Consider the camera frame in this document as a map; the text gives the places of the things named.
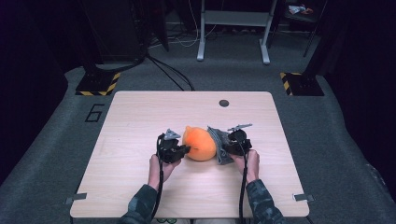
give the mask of person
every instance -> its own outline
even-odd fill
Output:
[[[231,155],[239,172],[242,174],[245,168],[245,161],[242,156]],[[174,163],[163,164],[163,182],[172,174],[173,170],[179,166],[181,160]],[[247,154],[247,197],[253,214],[255,224],[284,224],[285,218],[278,208],[275,207],[274,200],[267,188],[259,179],[260,155],[256,150],[251,149]],[[158,187],[160,185],[160,165],[156,155],[152,155],[149,160],[148,183],[136,193],[128,204],[128,211],[123,215],[119,224],[151,223],[151,212],[154,208]]]

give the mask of camouflage sleeve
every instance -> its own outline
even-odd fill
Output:
[[[149,185],[143,185],[129,202],[128,212],[119,219],[118,224],[150,223],[156,199],[157,190]]]
[[[260,179],[247,184],[247,197],[255,224],[286,223],[282,213]]]

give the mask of orange plush toy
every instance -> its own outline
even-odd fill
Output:
[[[195,161],[208,161],[216,155],[216,143],[205,129],[187,126],[182,141],[191,147],[186,155]]]

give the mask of gray carpet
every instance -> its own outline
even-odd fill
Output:
[[[166,52],[149,53],[189,77],[197,91],[269,91],[290,144],[309,204],[310,217],[319,223],[396,223],[396,206],[350,138],[344,120],[323,77],[323,97],[288,96],[280,72],[303,72],[318,39],[303,58],[306,37],[278,34],[269,49],[271,64],[262,64],[259,35],[231,35],[208,40],[205,61],[198,63],[198,44],[178,43]],[[105,67],[117,67],[108,64]],[[69,88],[40,135],[0,188],[0,223],[69,223],[66,197],[75,193],[91,156],[114,93],[76,96],[82,68],[65,74]],[[180,79],[172,75],[182,87]],[[179,91],[152,62],[122,72],[115,91]],[[84,122],[94,104],[103,114],[98,122]],[[288,218],[290,223],[309,223]],[[76,219],[75,223],[114,223],[106,219]]]

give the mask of table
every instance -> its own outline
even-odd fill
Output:
[[[229,105],[222,107],[220,100]],[[285,217],[305,217],[304,193],[276,112],[272,95],[262,91],[118,91],[106,115],[78,188],[85,200],[74,201],[71,217],[121,217],[128,202],[148,181],[149,158],[158,135],[168,128],[182,135],[185,127],[223,131],[238,124],[261,155],[260,178]],[[156,217],[238,217],[242,176],[231,163],[185,158],[163,185]],[[251,217],[248,197],[244,217]]]
[[[205,25],[222,24],[222,25],[244,25],[265,27],[264,35],[259,40],[262,51],[262,62],[270,63],[268,49],[266,46],[268,35],[271,29],[271,23],[274,17],[276,1],[272,0],[269,12],[238,12],[238,11],[216,11],[205,10],[205,0],[201,2],[201,38],[199,42],[197,60],[203,61],[205,54]]]

